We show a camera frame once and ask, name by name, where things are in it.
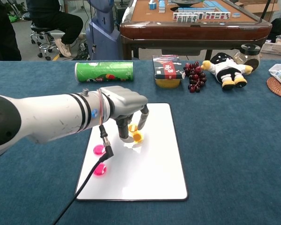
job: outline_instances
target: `blue tablecloth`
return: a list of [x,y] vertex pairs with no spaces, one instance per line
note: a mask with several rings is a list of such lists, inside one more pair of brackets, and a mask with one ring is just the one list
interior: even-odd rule
[[[243,89],[224,92],[208,74],[201,93],[190,94],[186,80],[157,87],[151,61],[135,61],[134,81],[122,83],[77,83],[74,62],[0,62],[0,94],[120,84],[171,105],[189,199],[74,202],[60,224],[281,225],[281,97],[266,86],[275,63],[262,61]],[[58,216],[74,195],[89,134],[44,145],[23,139],[0,157],[0,225],[44,225]]]

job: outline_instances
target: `pink disk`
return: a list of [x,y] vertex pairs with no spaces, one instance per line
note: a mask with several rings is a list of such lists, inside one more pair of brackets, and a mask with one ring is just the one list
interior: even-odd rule
[[94,153],[96,155],[102,155],[103,153],[105,153],[105,147],[102,144],[96,145],[94,147]]
[[94,171],[94,174],[97,176],[101,176],[106,172],[106,166],[104,163],[100,163],[99,166]]

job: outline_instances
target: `black pants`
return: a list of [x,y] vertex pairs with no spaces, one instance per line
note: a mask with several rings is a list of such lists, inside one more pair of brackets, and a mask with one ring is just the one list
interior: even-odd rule
[[5,8],[0,5],[0,60],[20,61],[21,59],[14,28]]
[[66,45],[73,43],[83,28],[80,17],[63,12],[50,14],[44,18],[33,18],[32,21],[38,27],[49,27],[64,32],[61,41]]

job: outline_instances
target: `robotic arm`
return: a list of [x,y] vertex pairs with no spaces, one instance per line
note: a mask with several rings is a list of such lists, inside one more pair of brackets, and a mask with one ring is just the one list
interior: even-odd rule
[[148,116],[148,99],[120,86],[82,93],[14,99],[0,96],[0,155],[24,137],[46,143],[114,119],[122,140],[141,110],[139,129]]

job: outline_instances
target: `glass jar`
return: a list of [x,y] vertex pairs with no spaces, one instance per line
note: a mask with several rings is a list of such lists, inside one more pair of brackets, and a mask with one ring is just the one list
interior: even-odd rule
[[233,56],[233,60],[237,64],[244,64],[253,67],[254,71],[260,64],[260,51],[261,48],[258,45],[244,44]]

